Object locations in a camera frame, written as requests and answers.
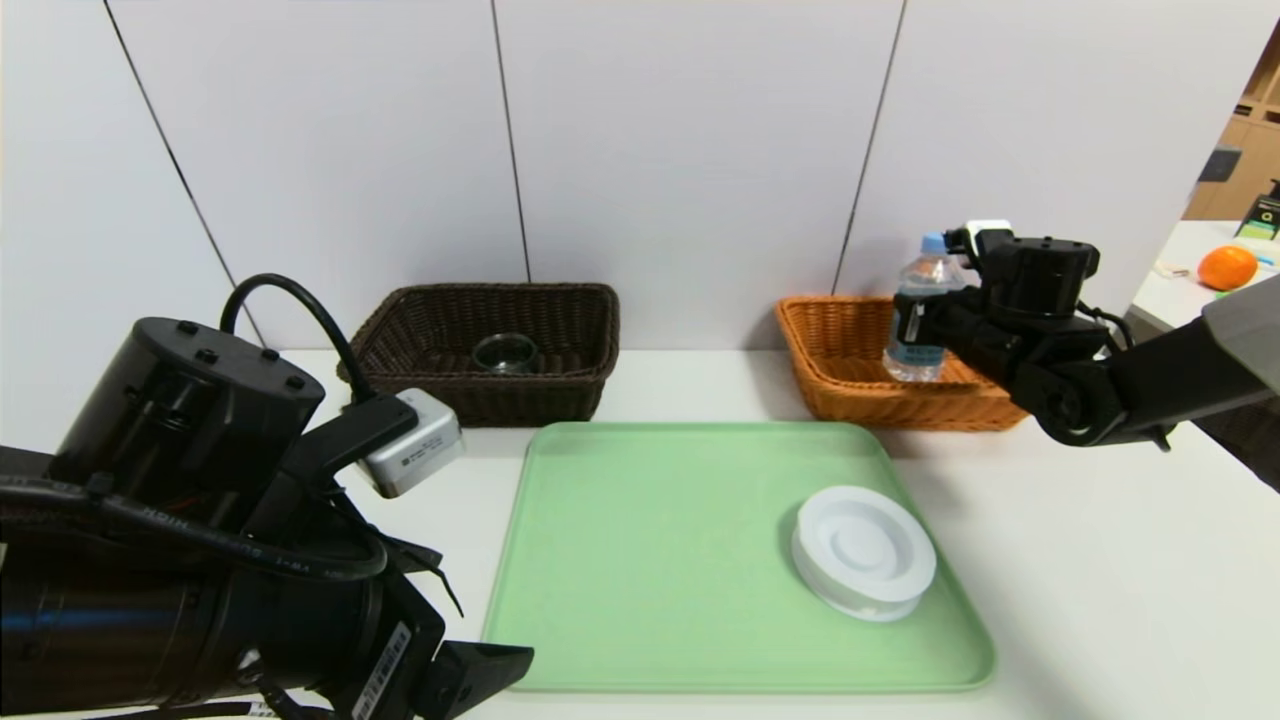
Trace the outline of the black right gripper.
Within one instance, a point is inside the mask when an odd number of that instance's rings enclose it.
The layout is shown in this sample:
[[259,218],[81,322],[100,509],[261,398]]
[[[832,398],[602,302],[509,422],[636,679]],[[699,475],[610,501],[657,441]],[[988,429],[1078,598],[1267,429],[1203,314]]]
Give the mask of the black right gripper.
[[937,347],[968,359],[986,323],[977,300],[977,291],[896,293],[892,304],[899,324],[893,338],[908,347]]

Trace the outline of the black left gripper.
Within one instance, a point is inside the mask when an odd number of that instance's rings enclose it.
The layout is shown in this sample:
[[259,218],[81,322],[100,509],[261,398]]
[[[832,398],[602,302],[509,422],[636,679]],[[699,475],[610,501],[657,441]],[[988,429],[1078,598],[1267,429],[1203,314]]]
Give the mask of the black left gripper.
[[[411,676],[444,621],[408,575],[356,582],[224,571],[207,582],[207,696],[321,696],[339,719],[410,717]],[[413,714],[457,719],[529,673],[532,647],[444,641],[413,684]]]

